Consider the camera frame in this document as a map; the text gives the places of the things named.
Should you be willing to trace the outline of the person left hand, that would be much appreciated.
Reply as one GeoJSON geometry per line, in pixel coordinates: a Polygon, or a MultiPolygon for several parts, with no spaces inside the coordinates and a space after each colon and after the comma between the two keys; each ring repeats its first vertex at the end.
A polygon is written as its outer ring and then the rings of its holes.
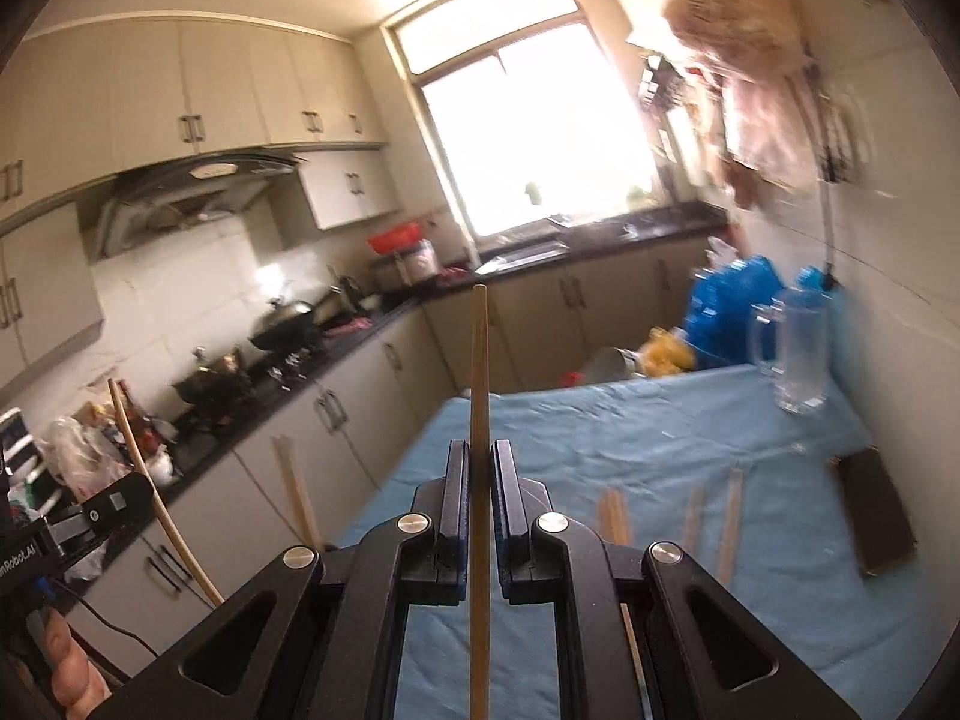
{"type": "Polygon", "coordinates": [[[55,610],[49,611],[44,628],[44,645],[52,668],[50,689],[68,720],[88,718],[110,697],[101,672],[76,644],[70,626],[55,610]]]}

